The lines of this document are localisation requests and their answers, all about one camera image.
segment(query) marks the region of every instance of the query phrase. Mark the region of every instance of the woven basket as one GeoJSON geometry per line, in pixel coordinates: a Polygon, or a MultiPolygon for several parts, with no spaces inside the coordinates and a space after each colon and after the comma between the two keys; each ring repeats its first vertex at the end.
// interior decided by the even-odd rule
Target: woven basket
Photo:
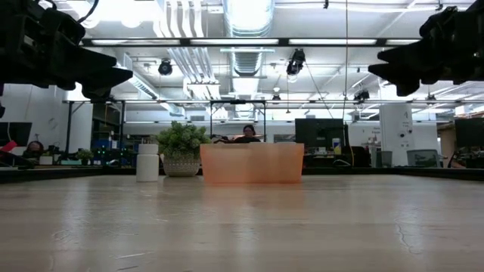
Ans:
{"type": "Polygon", "coordinates": [[[169,177],[193,177],[200,168],[200,159],[164,158],[163,169],[169,177]]]}

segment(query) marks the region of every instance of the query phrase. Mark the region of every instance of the woman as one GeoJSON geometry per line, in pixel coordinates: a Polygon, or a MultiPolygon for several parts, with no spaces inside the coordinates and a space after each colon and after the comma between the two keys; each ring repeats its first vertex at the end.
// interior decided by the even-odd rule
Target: woman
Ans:
{"type": "Polygon", "coordinates": [[[256,137],[256,130],[253,125],[244,126],[244,136],[238,137],[234,140],[234,144],[248,144],[253,142],[259,142],[260,140],[256,137]]]}
{"type": "Polygon", "coordinates": [[[40,156],[44,153],[44,145],[39,141],[32,141],[27,145],[22,157],[33,162],[39,162],[40,156]]]}

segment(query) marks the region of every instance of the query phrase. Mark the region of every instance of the black monitor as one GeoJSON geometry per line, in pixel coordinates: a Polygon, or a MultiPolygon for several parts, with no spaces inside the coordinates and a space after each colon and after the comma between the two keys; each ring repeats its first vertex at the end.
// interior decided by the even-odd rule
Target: black monitor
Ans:
{"type": "Polygon", "coordinates": [[[296,142],[305,147],[333,147],[333,139],[340,139],[344,146],[342,119],[296,119],[296,142]]]}
{"type": "Polygon", "coordinates": [[[10,141],[17,143],[18,147],[26,147],[29,144],[31,122],[0,122],[0,147],[10,141]]]}
{"type": "Polygon", "coordinates": [[[456,119],[458,147],[484,147],[484,118],[456,119]]]}

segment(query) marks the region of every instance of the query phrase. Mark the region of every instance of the orange plastic bin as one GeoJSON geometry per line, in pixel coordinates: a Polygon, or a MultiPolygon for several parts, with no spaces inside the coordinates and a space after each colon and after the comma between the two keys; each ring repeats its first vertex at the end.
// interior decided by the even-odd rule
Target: orange plastic bin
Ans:
{"type": "Polygon", "coordinates": [[[301,182],[303,144],[202,144],[200,155],[208,184],[301,182]]]}

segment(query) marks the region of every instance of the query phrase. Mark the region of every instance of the green plant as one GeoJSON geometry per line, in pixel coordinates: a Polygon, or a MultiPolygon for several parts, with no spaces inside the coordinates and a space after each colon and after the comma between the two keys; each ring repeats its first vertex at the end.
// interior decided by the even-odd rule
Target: green plant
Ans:
{"type": "Polygon", "coordinates": [[[200,145],[210,143],[205,130],[204,127],[197,128],[195,125],[182,125],[173,121],[171,128],[156,135],[160,153],[168,159],[200,158],[200,145]]]}
{"type": "Polygon", "coordinates": [[[90,150],[80,150],[77,152],[77,159],[92,159],[94,158],[94,155],[90,150]]]}

